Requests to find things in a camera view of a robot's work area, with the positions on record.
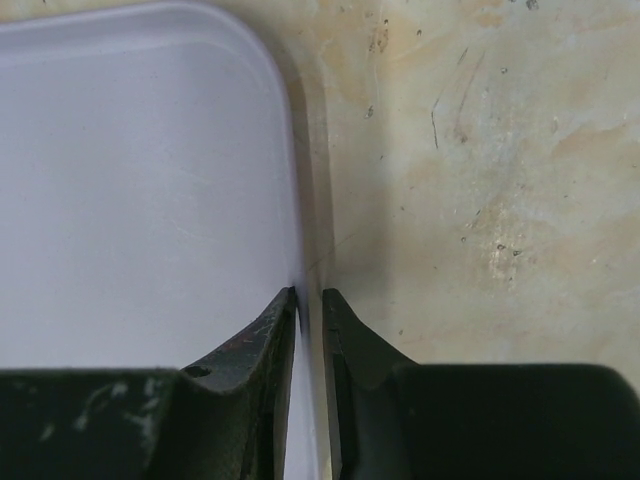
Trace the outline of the lavender plastic tray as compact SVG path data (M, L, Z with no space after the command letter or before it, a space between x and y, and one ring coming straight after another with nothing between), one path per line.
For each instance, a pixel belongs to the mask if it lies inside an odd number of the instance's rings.
M297 296L284 475L318 477L290 110L261 40L162 1L1 27L1 374L182 369Z

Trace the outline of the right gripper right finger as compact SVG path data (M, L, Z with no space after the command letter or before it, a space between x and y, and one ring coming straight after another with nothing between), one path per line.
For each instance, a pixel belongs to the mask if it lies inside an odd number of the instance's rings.
M336 479L635 479L639 399L593 364L420 364L322 296Z

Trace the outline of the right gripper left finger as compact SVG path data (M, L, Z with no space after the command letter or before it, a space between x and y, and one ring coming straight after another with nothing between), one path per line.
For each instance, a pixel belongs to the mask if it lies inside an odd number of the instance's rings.
M182 369L1 374L5 479L280 479L297 316L282 289Z

